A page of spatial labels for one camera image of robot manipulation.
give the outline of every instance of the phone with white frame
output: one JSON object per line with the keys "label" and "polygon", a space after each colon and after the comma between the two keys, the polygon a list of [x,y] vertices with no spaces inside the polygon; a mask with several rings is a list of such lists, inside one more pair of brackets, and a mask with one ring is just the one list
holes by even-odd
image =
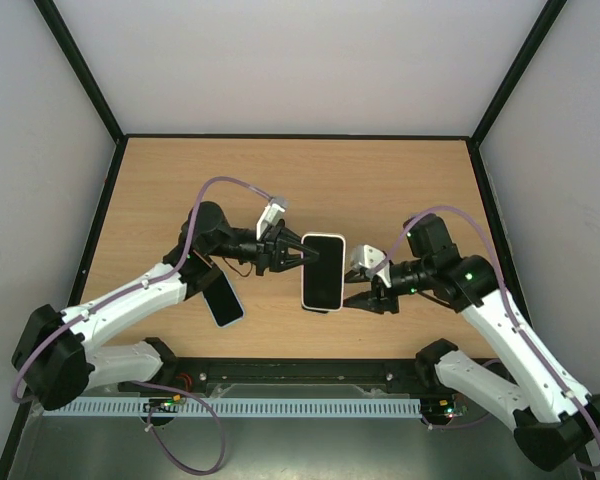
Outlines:
{"label": "phone with white frame", "polygon": [[318,260],[302,266],[302,306],[334,312],[342,308],[346,242],[337,233],[310,232],[302,244],[316,250]]}

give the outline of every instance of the phone lying on table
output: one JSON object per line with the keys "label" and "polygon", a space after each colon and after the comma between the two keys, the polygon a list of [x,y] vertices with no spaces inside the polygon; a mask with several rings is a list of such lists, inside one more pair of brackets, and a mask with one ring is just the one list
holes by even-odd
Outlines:
{"label": "phone lying on table", "polygon": [[244,317],[244,308],[226,273],[222,272],[202,291],[202,295],[219,327],[227,327]]}
{"label": "phone lying on table", "polygon": [[302,244],[316,250],[318,261],[302,266],[302,306],[334,312],[342,308],[345,240],[337,233],[307,233]]}

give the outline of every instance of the wooden tabletop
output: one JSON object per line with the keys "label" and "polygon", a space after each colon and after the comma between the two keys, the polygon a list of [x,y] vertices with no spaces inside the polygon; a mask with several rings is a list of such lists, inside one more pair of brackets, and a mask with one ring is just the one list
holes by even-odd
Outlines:
{"label": "wooden tabletop", "polygon": [[[410,215],[449,204],[488,230],[464,142],[414,140],[130,139],[98,242],[83,301],[142,275],[176,245],[201,185],[229,175],[290,202],[287,226],[340,233],[348,250],[388,249]],[[232,184],[205,199],[234,227],[255,228],[264,200]],[[445,219],[463,255],[485,249],[471,227]],[[412,258],[405,243],[397,261]],[[321,315],[300,307],[300,270],[241,278],[220,261],[246,311],[216,327],[201,295],[164,309],[113,343],[158,336],[179,356],[252,358],[413,358],[445,337],[474,357],[492,356],[461,316],[427,300],[403,297],[397,315],[352,309]],[[361,290],[345,286],[345,297]]]}

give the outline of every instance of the phone screen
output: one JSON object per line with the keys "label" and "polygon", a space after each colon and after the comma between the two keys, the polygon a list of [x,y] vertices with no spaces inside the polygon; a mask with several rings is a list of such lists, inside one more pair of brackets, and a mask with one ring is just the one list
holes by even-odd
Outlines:
{"label": "phone screen", "polygon": [[302,267],[302,305],[315,310],[339,310],[342,308],[344,238],[308,233],[302,243],[320,254],[317,262]]}
{"label": "phone screen", "polygon": [[244,309],[227,275],[223,273],[202,291],[207,307],[219,327],[240,320]]}

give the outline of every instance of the wall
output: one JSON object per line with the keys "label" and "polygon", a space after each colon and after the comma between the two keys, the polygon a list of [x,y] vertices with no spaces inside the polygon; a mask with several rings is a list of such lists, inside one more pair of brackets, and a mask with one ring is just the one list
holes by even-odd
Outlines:
{"label": "wall", "polygon": [[470,135],[544,0],[57,0],[126,132]]}
{"label": "wall", "polygon": [[600,392],[600,0],[567,2],[482,152],[534,324]]}
{"label": "wall", "polygon": [[0,454],[29,313],[66,304],[113,152],[32,1],[0,0]]}

